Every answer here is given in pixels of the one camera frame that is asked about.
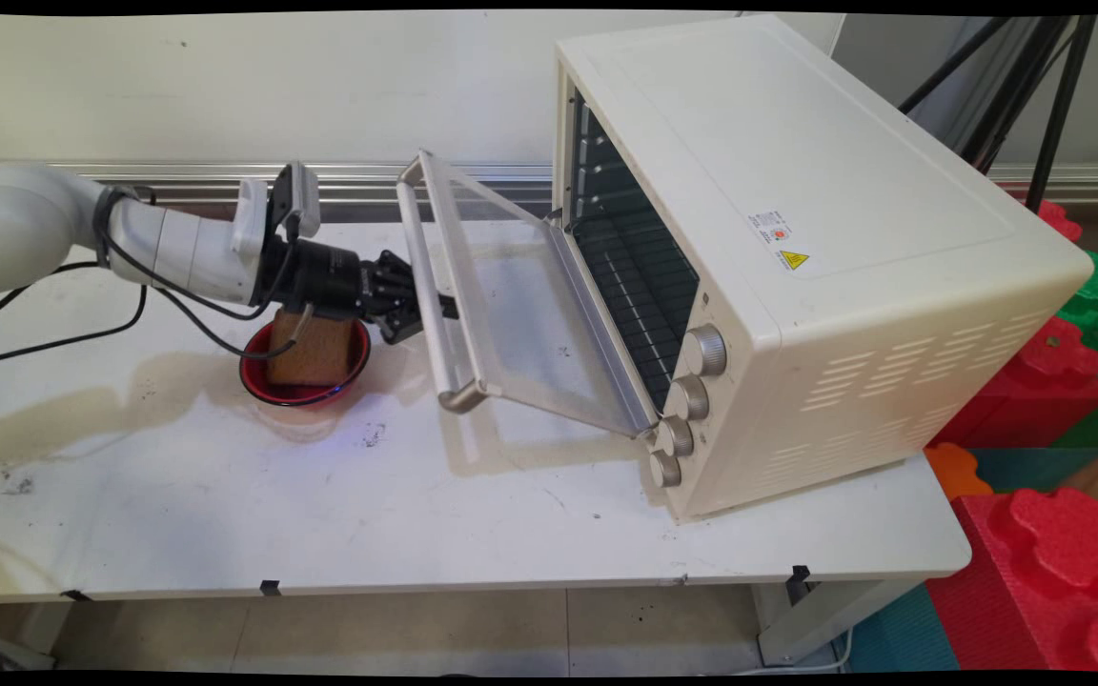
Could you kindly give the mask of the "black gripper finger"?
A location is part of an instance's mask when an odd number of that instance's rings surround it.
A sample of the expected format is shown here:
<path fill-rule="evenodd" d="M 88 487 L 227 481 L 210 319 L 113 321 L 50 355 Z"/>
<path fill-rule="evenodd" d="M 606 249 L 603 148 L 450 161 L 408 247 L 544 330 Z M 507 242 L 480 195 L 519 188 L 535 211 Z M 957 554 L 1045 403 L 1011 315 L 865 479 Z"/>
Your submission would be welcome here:
<path fill-rule="evenodd" d="M 382 251 L 374 260 L 363 261 L 366 294 L 415 294 L 413 268 L 397 254 Z"/>
<path fill-rule="evenodd" d="M 424 331 L 415 290 L 379 290 L 363 296 L 363 318 L 376 326 L 388 346 Z"/>

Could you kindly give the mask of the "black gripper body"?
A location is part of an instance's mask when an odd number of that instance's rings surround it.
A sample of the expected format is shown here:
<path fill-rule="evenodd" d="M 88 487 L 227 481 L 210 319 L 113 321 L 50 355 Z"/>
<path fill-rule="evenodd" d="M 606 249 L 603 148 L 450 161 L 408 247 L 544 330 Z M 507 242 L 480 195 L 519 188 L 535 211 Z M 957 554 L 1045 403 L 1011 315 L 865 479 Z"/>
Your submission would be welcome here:
<path fill-rule="evenodd" d="M 350 320 L 363 314 L 363 265 L 352 251 L 314 240 L 296 240 L 291 256 L 279 259 L 274 301 L 291 313 L 313 308 L 313 316 Z"/>

